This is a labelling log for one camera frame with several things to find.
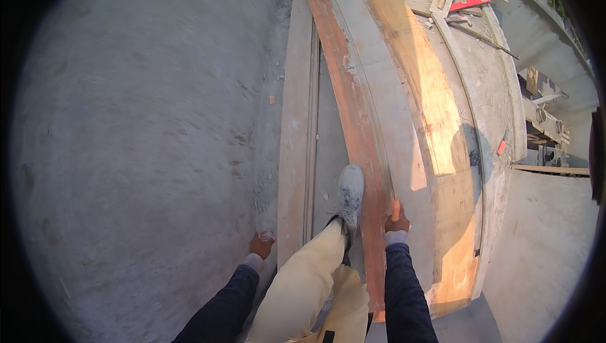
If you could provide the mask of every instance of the dark blue sleeve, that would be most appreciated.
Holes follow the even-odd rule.
[[[235,342],[253,307],[259,274],[240,264],[227,285],[187,322],[173,343]]]
[[[387,246],[385,326],[388,342],[437,342],[425,294],[405,243]]]

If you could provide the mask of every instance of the foot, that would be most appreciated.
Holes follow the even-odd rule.
[[[358,165],[350,164],[343,168],[339,176],[339,216],[343,218],[350,239],[356,235],[362,214],[362,195],[364,194],[364,176]]]

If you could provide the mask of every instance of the person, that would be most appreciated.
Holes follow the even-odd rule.
[[[363,342],[370,326],[366,284],[349,264],[348,251],[362,210],[364,177],[347,165],[339,178],[339,212],[315,238],[284,263],[254,316],[246,342]],[[400,207],[399,219],[387,218],[385,324],[389,342],[437,342],[429,309],[414,273],[406,244],[410,222]],[[235,342],[250,314],[259,272],[274,238],[257,232],[250,254],[227,285],[187,322],[174,342]],[[322,328],[312,332],[316,317],[333,291]]]

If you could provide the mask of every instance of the beige pants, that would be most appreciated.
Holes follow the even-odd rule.
[[[334,343],[364,341],[369,297],[358,272],[341,264],[347,243],[341,226],[335,219],[277,272],[247,342],[322,342],[326,331],[335,332]],[[322,330],[312,334],[331,289],[332,308]]]

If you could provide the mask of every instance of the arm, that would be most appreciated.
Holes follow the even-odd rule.
[[[250,255],[238,265],[231,279],[187,322],[173,343],[235,342],[253,307],[263,260],[274,238],[262,241],[259,232],[250,242]]]
[[[398,221],[385,224],[385,326],[389,342],[437,342],[425,294],[413,269],[406,236],[410,223],[400,207]]]

